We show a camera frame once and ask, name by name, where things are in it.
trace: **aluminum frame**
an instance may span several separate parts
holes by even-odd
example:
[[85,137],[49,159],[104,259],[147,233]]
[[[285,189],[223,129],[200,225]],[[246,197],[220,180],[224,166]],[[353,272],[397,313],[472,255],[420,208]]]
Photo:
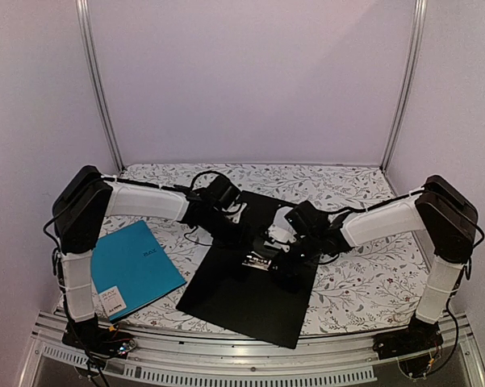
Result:
[[[121,171],[125,168],[125,164],[123,163],[122,154],[116,139],[115,130],[113,128],[113,123],[107,107],[106,95],[104,93],[104,87],[102,85],[102,79],[98,68],[97,53],[95,51],[94,38],[91,29],[88,0],[76,0],[76,5],[79,26],[81,28],[82,44],[86,56],[86,63],[88,64],[88,70],[90,72],[91,83],[94,88],[98,113],[102,121],[102,127],[104,129],[104,134],[106,135],[106,141],[110,149],[111,158],[113,159],[115,167],[118,169],[118,171]],[[384,172],[389,169],[391,164],[391,159],[395,151],[395,146],[402,126],[403,117],[405,116],[409,94],[411,93],[414,72],[416,69],[418,56],[420,54],[426,8],[427,0],[416,0],[412,23],[411,41],[408,49],[408,61],[405,73],[403,75],[402,89],[400,91],[399,101],[396,105],[393,123],[387,139],[386,149],[382,162],[380,163],[380,168]]]
[[113,130],[113,123],[107,108],[106,95],[104,94],[104,87],[100,72],[98,71],[97,52],[95,51],[95,44],[93,33],[91,31],[90,8],[88,7],[88,0],[76,0],[77,17],[79,19],[79,27],[81,28],[82,45],[90,72],[91,85],[94,89],[95,101],[97,102],[98,114],[102,122],[102,128],[106,135],[107,146],[110,149],[111,158],[115,163],[118,171],[124,169],[125,165],[120,154],[119,143],[116,140],[115,131]]
[[387,139],[386,150],[382,158],[382,163],[380,164],[380,168],[385,173],[391,165],[391,160],[402,127],[403,117],[405,116],[405,111],[407,109],[409,95],[411,94],[412,81],[414,80],[418,57],[420,56],[421,38],[423,37],[426,10],[427,0],[416,0],[414,20],[412,22],[411,42],[409,44],[407,66],[405,74],[403,75],[402,89],[400,90],[398,104],[396,105],[389,138]]
[[[61,314],[61,311],[39,314],[31,334],[30,352],[19,387],[32,387],[41,356],[85,367],[82,360],[86,357],[84,352],[61,343],[66,327],[66,319]],[[485,371],[470,324],[464,314],[459,314],[457,318],[459,343],[470,383],[474,387],[485,387]],[[445,340],[443,347],[448,351],[455,340],[454,322],[450,316],[446,315],[440,320],[440,328]],[[206,380],[215,379],[217,382],[214,381],[214,385],[218,387],[229,385],[229,381],[256,387],[268,381],[267,385],[278,386],[276,381],[283,381],[280,385],[286,385],[285,380],[289,384],[296,380],[313,380],[316,383],[325,377],[334,378],[344,374],[348,377],[349,374],[366,370],[371,381],[374,374],[370,369],[375,365],[397,361],[397,358],[379,360],[376,352],[373,352],[376,331],[304,336],[292,351],[236,334],[213,335],[133,326],[125,329],[135,336],[138,348],[126,360],[108,360],[104,372],[113,377],[149,384],[154,382],[162,385],[161,380],[156,380],[158,375],[174,375],[175,378],[201,380],[203,384]],[[356,382],[348,381],[346,385]]]

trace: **black mat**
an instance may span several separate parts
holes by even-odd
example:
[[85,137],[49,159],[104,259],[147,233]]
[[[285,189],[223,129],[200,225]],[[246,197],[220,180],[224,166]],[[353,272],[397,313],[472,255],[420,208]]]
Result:
[[[280,206],[290,203],[243,191],[243,218],[267,228]],[[251,248],[224,248],[214,241],[177,309],[217,326],[295,348],[308,308],[317,262],[302,264],[294,291],[284,289],[267,271],[242,265]]]

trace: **zip tie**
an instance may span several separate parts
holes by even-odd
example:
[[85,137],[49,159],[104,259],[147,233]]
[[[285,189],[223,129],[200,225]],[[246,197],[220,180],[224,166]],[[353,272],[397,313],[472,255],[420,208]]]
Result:
[[107,177],[107,178],[109,178],[109,179],[113,179],[113,181],[114,181],[115,183],[117,182],[117,180],[118,180],[118,178],[119,178],[119,177],[118,177],[118,176],[116,176],[116,175],[100,175],[100,178],[101,178],[101,179],[103,179],[103,178],[105,178],[105,177]]
[[414,194],[416,191],[419,191],[420,189],[423,189],[423,187],[418,187],[418,188],[415,188],[415,189],[411,189],[411,190],[408,192],[409,197],[411,197],[411,196],[412,196],[412,195],[413,195],[413,194]]

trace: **patterned table surface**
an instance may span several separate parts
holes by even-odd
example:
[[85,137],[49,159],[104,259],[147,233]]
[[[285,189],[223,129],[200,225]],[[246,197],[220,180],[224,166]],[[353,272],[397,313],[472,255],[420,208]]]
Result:
[[[322,210],[371,206],[393,193],[377,168],[264,164],[135,164],[122,177],[163,185],[189,185],[207,169],[226,174],[241,189],[291,202],[310,200]],[[197,186],[208,177],[198,180]],[[101,236],[143,219],[170,259],[192,279],[207,248],[185,239],[190,228],[164,219],[115,216],[105,219]],[[204,241],[200,232],[191,238]],[[376,240],[341,254],[317,269],[302,335],[326,335],[398,327],[408,323],[423,292],[427,268],[411,234]],[[142,326],[223,333],[221,327],[175,309],[185,286],[124,320]],[[94,293],[97,314],[105,318]]]

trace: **white wall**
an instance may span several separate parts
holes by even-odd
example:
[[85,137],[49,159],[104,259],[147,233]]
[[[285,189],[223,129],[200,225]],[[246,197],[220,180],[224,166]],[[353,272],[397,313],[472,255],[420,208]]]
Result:
[[93,0],[126,164],[379,164],[414,1]]
[[0,386],[57,294],[41,227],[84,164],[113,171],[74,0],[0,1]]
[[[420,60],[390,176],[400,193],[439,173],[479,209],[485,231],[485,0],[429,2]],[[466,310],[485,361],[485,243]]]

